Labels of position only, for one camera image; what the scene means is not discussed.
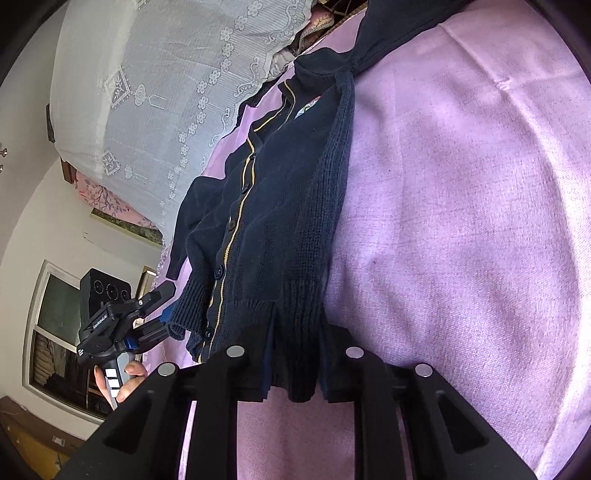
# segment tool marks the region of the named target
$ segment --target black clothing item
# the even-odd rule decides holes
[[[279,85],[282,107],[253,124],[228,157],[226,177],[195,179],[178,214],[168,277],[178,277],[185,255],[193,271],[168,328],[177,339],[192,332],[187,349],[196,360],[271,319],[285,353],[275,358],[281,367],[273,383],[292,401],[314,394],[323,293],[348,174],[353,78],[465,4],[370,0],[353,49],[299,57],[294,77]]]

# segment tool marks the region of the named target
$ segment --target cardigan button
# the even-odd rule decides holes
[[[213,278],[215,278],[216,280],[221,280],[223,277],[223,273],[224,273],[224,267],[222,264],[220,264],[217,266],[216,271],[213,272]]]

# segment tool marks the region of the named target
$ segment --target white lace curtain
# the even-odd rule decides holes
[[[158,225],[180,202],[312,0],[72,0],[51,83],[62,159]]]

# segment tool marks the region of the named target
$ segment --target window frame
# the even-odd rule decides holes
[[[40,390],[30,381],[31,366],[33,364],[34,354],[33,336],[35,332],[40,333],[47,339],[57,343],[63,348],[66,348],[67,350],[76,353],[76,345],[72,345],[70,343],[65,342],[64,340],[59,339],[55,335],[52,335],[51,333],[37,325],[37,322],[39,320],[39,313],[41,311],[41,304],[43,302],[43,297],[45,295],[50,275],[59,278],[61,281],[71,285],[77,290],[79,290],[80,288],[79,278],[76,278],[75,276],[71,275],[70,273],[58,267],[57,265],[54,265],[48,260],[45,260],[43,262],[43,265],[41,266],[41,271],[39,272],[39,276],[37,277],[37,283],[35,285],[33,297],[31,298],[31,306],[29,307],[29,314],[27,318],[25,343],[22,349],[22,386],[25,387],[28,391],[34,393],[37,397],[42,398],[43,400],[51,403],[52,405],[58,407],[63,411],[75,415],[88,422],[100,425],[101,423],[103,423],[103,418],[96,416],[88,411],[79,410],[76,407],[73,407],[65,402],[60,401],[58,398],[55,398]]]

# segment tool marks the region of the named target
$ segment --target window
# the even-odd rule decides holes
[[[78,364],[79,281],[44,262],[29,311],[23,384],[45,400],[86,420],[111,412],[92,369]]]

